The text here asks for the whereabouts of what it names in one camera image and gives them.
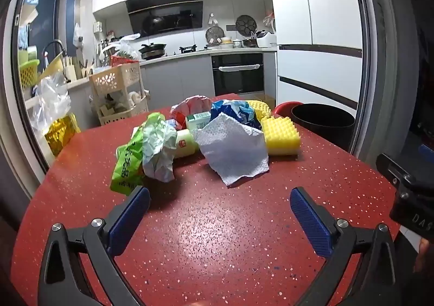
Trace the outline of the yellow wavy sponge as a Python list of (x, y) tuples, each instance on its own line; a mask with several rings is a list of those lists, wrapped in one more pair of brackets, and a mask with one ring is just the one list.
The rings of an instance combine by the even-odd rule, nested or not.
[(298, 154), (301, 136), (289, 117), (264, 117), (260, 123), (270, 155)]

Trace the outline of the green white wrapper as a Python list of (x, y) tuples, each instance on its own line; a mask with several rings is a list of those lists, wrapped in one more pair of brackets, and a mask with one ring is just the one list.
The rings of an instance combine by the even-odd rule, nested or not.
[(162, 113), (151, 113), (129, 142), (119, 147), (111, 191), (129, 195), (144, 176), (161, 182), (174, 180), (177, 131)]

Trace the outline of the yellow foam fruit net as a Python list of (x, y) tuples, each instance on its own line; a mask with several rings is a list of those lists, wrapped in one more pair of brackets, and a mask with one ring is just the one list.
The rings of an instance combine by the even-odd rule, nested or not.
[(246, 102), (248, 103), (249, 107), (255, 111), (257, 120), (262, 121), (263, 118), (268, 118), (271, 116), (272, 111), (267, 103), (260, 100), (247, 100)]

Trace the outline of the green white drink bottle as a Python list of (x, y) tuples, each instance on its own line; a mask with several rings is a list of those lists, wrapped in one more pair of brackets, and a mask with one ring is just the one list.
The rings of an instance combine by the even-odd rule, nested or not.
[(138, 147), (143, 163), (148, 163), (162, 155), (186, 157), (199, 148), (189, 130), (176, 131), (172, 127), (135, 127), (131, 137), (133, 150)]

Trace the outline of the white paper towel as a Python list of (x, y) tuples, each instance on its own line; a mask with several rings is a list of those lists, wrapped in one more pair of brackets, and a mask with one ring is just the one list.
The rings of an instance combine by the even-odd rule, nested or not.
[(224, 113), (204, 128), (194, 130), (193, 138), (211, 169), (227, 186), (269, 170), (264, 133)]

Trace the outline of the blue plastic snack bag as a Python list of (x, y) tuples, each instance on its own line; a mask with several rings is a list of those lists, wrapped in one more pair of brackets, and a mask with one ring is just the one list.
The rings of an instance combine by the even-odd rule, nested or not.
[(261, 130), (261, 124), (254, 108), (244, 100), (222, 99), (213, 102), (210, 109), (210, 120), (217, 118), (221, 113), (234, 118), (239, 123)]

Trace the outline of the green white carton box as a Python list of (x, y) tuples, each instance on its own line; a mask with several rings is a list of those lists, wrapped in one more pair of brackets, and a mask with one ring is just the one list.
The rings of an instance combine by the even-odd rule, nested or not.
[(185, 118), (186, 128), (189, 131), (200, 130), (206, 125), (208, 125), (208, 123), (210, 122), (210, 118), (210, 111), (188, 115)]

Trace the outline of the red white snack bag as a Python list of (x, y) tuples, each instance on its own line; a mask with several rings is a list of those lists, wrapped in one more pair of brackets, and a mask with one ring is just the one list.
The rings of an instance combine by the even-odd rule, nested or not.
[(195, 95), (184, 99), (178, 105), (174, 105), (170, 110), (170, 117), (179, 124), (184, 125), (185, 119), (196, 113), (207, 112), (211, 109), (211, 99), (206, 96)]

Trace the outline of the black kitchen faucet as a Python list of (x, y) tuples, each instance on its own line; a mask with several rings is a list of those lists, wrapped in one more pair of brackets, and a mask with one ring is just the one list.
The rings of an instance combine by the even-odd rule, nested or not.
[(65, 58), (68, 56), (63, 42), (56, 38), (50, 41), (42, 50), (43, 70), (47, 70), (50, 65), (60, 64), (60, 68), (65, 65)]

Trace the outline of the gold foil bag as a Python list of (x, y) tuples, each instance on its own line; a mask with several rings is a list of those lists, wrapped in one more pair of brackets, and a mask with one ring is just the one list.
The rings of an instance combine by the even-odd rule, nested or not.
[(57, 157), (63, 148), (70, 142), (71, 138), (81, 133), (76, 116), (73, 113), (55, 120), (49, 128), (45, 139), (53, 155)]

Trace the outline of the cardboard box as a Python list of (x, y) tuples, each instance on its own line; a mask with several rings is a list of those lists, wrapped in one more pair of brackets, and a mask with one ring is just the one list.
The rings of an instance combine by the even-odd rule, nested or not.
[(258, 100), (258, 101), (262, 101), (262, 102), (266, 103), (270, 107), (271, 111), (276, 106), (276, 99), (274, 97), (268, 96), (268, 95), (266, 95), (264, 93), (258, 93), (258, 94), (256, 94), (255, 95), (255, 99)]

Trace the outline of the black built-in oven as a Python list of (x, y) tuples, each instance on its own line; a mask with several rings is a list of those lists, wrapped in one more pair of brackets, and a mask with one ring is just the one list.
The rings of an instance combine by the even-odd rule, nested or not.
[(227, 93), (264, 92), (264, 67), (261, 53), (233, 53), (211, 57), (217, 96)]

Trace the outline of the red basket on trolley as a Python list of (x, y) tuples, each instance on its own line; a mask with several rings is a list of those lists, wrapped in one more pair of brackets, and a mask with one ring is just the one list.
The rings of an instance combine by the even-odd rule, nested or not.
[(129, 63), (139, 63), (138, 60), (129, 59), (121, 56), (112, 55), (110, 57), (110, 66), (116, 67), (119, 65), (129, 64)]

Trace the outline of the black wok on stove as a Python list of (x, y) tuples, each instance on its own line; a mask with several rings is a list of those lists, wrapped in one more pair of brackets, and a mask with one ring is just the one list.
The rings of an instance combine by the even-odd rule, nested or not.
[(154, 60), (165, 55), (165, 47), (164, 43), (142, 44), (139, 53), (143, 60)]

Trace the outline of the black range hood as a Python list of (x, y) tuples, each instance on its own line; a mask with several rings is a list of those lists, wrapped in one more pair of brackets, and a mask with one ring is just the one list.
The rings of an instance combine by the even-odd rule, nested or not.
[(200, 29), (204, 0), (127, 0), (134, 33), (149, 37), (168, 32)]

